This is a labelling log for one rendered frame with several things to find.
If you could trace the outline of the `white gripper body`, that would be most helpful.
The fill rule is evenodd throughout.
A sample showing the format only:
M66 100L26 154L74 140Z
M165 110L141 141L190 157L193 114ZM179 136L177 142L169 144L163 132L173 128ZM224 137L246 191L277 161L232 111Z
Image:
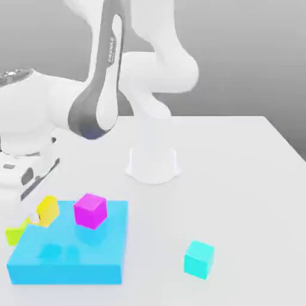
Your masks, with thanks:
M35 212L35 189L59 163L59 158L0 158L0 204L11 209L15 224Z

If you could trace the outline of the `small yellow cube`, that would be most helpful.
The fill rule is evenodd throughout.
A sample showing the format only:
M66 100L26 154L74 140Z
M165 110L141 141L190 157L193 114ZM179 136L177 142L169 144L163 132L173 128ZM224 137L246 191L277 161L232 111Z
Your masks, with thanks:
M47 195L37 206L36 212L41 227L49 227L59 215L59 206L55 196Z

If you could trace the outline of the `small lime cube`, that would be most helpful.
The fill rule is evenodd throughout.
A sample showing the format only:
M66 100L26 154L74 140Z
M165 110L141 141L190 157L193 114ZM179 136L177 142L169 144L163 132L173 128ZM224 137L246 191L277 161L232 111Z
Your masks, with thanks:
M5 236L9 246L15 246L18 244L29 222L30 218L26 218L18 227L6 227Z

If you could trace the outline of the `small magenta cube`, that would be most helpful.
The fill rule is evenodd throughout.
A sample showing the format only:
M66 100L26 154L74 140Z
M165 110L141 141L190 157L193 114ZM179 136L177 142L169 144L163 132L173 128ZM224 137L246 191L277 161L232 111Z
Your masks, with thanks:
M108 217L107 200L94 194L85 194L73 205L77 225L96 230Z

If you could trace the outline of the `small cyan cube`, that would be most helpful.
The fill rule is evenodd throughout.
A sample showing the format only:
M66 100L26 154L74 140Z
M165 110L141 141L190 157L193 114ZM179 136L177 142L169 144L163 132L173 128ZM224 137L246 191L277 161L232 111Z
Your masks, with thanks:
M183 271L206 280L214 263L214 256L213 246L193 240L184 255Z

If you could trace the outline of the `large blue box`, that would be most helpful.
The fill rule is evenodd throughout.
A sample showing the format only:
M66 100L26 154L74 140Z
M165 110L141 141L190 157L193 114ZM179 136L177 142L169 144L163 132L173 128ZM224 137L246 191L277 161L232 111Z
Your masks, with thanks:
M121 284L128 202L109 201L96 229L75 223L73 201L59 202L59 216L45 228L28 225L7 270L12 284Z

